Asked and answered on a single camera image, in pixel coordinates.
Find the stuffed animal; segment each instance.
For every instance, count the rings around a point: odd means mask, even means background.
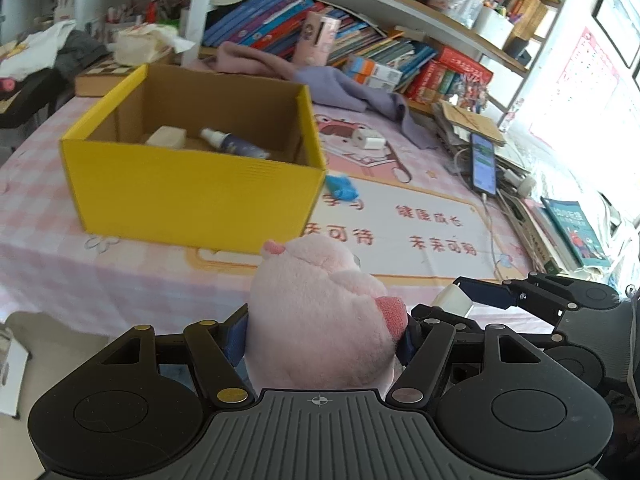
[[[270,240],[261,252],[244,354],[256,393],[377,388],[384,397],[407,324],[402,300],[327,236]]]

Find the smartphone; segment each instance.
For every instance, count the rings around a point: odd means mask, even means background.
[[[478,193],[495,196],[494,145],[478,134],[471,134],[471,183]]]

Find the tablecloth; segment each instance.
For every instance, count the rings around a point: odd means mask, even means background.
[[[243,264],[226,272],[224,265],[198,264],[212,251],[84,232],[66,184],[58,141],[94,102],[69,101],[0,169],[0,319],[17,310],[47,312],[74,330],[111,336],[136,324],[151,324],[156,333],[177,333],[201,319],[225,319],[248,299],[255,269],[245,265],[247,257],[238,256]],[[383,120],[337,108],[316,107],[316,113],[319,121],[319,116],[345,123]],[[448,157],[442,150],[419,150],[397,128],[385,136],[393,153],[387,156],[395,158],[399,168],[392,171],[396,179],[405,182],[405,172],[412,186],[464,197],[481,208],[478,197],[444,169]],[[344,158],[332,164],[336,157],[328,155],[330,167],[344,170]],[[360,167],[363,174],[382,171]],[[504,248],[500,259],[528,272],[530,262],[510,225],[498,210],[490,208],[490,213],[495,237]],[[233,254],[225,258],[236,261]],[[411,307],[428,304],[443,286],[388,288]],[[519,309],[496,313],[481,308],[479,313],[476,319],[481,323],[499,318],[516,330],[548,331]]]

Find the cartoon girl illustration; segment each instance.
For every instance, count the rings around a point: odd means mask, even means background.
[[[363,150],[353,143],[354,130],[372,129],[366,124],[348,123],[326,115],[316,115],[316,122],[326,163],[332,170],[404,183],[411,181],[411,175],[388,142],[379,150]]]

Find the wall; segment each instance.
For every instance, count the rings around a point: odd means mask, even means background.
[[[571,170],[605,193],[627,216],[640,216],[640,91],[600,25],[591,17],[597,0],[567,0],[527,82],[525,101],[511,131],[533,131]],[[558,81],[585,28],[620,78],[614,89],[575,88],[565,114],[541,120],[557,97]]]

